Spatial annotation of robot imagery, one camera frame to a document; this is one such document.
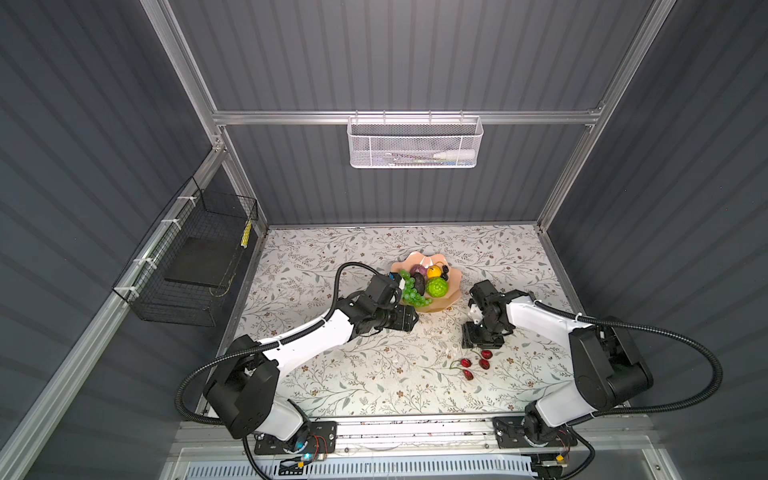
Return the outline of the green fake grape bunch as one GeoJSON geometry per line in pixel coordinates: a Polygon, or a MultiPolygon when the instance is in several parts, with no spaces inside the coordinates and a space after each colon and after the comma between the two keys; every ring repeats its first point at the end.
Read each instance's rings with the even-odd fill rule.
{"type": "Polygon", "coordinates": [[[413,279],[410,273],[406,270],[400,270],[398,274],[403,282],[403,290],[401,300],[404,304],[410,305],[416,308],[427,307],[432,304],[433,300],[424,295],[419,295],[413,288],[413,279]]]}

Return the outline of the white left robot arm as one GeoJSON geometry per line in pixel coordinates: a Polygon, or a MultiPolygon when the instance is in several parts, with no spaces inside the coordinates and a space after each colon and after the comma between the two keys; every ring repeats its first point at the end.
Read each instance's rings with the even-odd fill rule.
{"type": "Polygon", "coordinates": [[[204,388],[204,397],[232,438],[264,434],[302,449],[309,436],[308,417],[278,395],[278,387],[289,373],[326,351],[385,329],[412,331],[418,314],[401,303],[405,287],[398,274],[377,274],[366,289],[337,298],[327,312],[300,327],[273,339],[236,339],[228,353],[268,349],[217,364],[204,388]]]}

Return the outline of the dark fake avocado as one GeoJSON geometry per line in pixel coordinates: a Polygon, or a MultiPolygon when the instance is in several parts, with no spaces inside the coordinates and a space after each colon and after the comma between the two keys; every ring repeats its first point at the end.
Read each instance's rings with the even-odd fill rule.
{"type": "Polygon", "coordinates": [[[413,288],[419,295],[424,295],[426,291],[426,279],[425,276],[419,272],[412,274],[413,288]]]}

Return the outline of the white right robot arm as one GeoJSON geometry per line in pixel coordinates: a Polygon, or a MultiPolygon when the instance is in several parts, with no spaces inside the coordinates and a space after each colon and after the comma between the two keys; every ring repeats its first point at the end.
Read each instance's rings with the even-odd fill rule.
{"type": "Polygon", "coordinates": [[[501,292],[488,280],[474,284],[469,295],[464,347],[498,349],[505,336],[523,328],[569,352],[573,379],[525,408],[522,432],[533,446],[548,444],[566,424],[606,412],[653,385],[650,369],[624,329],[596,325],[530,293],[501,292]]]}

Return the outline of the yellow fake lemon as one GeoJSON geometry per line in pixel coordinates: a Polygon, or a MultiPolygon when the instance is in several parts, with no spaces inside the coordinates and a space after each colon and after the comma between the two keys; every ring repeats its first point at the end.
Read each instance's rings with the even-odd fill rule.
{"type": "Polygon", "coordinates": [[[428,279],[439,278],[443,274],[443,269],[439,265],[432,265],[427,269],[426,276],[428,279]]]}

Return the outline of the green bumpy fake fruit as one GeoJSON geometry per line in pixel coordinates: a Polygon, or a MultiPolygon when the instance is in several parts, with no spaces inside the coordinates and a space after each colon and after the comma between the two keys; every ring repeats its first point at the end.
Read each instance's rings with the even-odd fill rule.
{"type": "Polygon", "coordinates": [[[432,299],[443,298],[449,292],[450,286],[448,281],[442,277],[429,279],[426,282],[425,294],[432,299]]]}

